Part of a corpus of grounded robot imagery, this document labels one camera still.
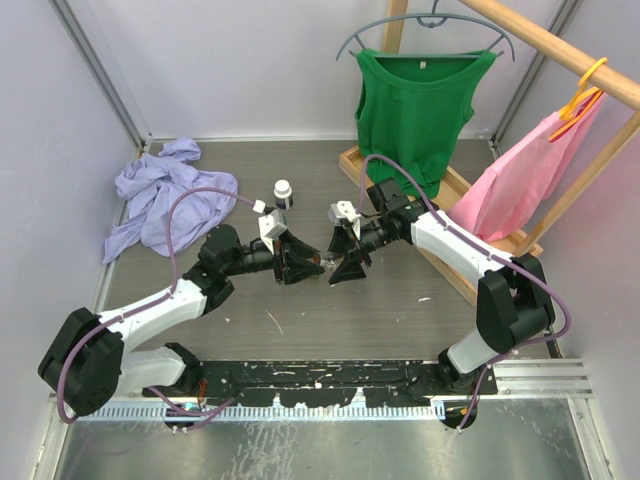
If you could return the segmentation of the clear pill bottle orange cap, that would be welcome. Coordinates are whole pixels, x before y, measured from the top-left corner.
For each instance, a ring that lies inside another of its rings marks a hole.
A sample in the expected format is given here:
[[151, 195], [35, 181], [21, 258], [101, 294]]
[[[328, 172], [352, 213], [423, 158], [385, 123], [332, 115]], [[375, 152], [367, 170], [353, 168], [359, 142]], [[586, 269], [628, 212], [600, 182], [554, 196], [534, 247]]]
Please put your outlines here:
[[333, 273], [337, 268], [338, 260], [332, 254], [324, 254], [320, 257], [320, 265], [326, 273]]

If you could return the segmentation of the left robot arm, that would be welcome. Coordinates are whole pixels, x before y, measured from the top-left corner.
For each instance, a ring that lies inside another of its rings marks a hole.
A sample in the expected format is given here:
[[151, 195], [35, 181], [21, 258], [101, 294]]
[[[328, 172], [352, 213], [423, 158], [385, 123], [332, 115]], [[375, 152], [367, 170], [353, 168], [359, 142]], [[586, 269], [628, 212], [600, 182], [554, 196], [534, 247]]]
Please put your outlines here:
[[178, 280], [143, 300], [93, 313], [70, 313], [37, 372], [76, 415], [96, 412], [115, 395], [167, 387], [196, 394], [203, 378], [194, 354], [178, 343], [142, 351], [140, 345], [180, 323], [219, 308], [233, 293], [232, 277], [270, 270], [291, 285], [323, 273], [320, 252], [289, 231], [242, 244], [230, 225], [213, 228], [197, 262]]

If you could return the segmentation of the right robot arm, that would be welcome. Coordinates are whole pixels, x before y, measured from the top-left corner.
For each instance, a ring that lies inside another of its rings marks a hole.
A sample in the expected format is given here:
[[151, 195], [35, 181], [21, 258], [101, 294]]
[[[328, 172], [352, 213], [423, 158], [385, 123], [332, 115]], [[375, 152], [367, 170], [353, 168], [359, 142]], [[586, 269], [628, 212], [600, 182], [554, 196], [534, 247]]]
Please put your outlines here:
[[387, 179], [367, 194], [377, 217], [363, 222], [349, 201], [331, 205], [334, 227], [329, 252], [340, 263], [329, 282], [361, 279], [371, 254], [395, 241], [423, 249], [453, 268], [476, 292], [474, 328], [438, 356], [437, 375], [444, 390], [459, 394], [474, 372], [494, 358], [540, 334], [555, 321], [540, 261], [514, 257], [460, 229], [428, 200], [410, 199]]

